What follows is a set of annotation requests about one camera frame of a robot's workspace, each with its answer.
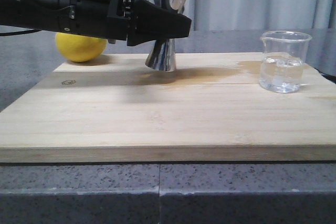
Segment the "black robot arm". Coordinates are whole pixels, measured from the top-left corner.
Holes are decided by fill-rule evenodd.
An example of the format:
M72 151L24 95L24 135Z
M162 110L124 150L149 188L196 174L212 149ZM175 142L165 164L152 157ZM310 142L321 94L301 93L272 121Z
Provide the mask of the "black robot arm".
M136 46L187 37L191 20L147 0L1 0L1 24Z

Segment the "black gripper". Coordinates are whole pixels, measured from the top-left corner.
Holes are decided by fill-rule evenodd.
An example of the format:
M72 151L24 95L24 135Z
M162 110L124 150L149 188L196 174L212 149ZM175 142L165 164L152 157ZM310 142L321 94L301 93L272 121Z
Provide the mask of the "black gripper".
M122 0L66 0L69 13L60 21L62 31L108 40L126 40L128 46L189 36L192 20L147 0L131 0L130 19Z

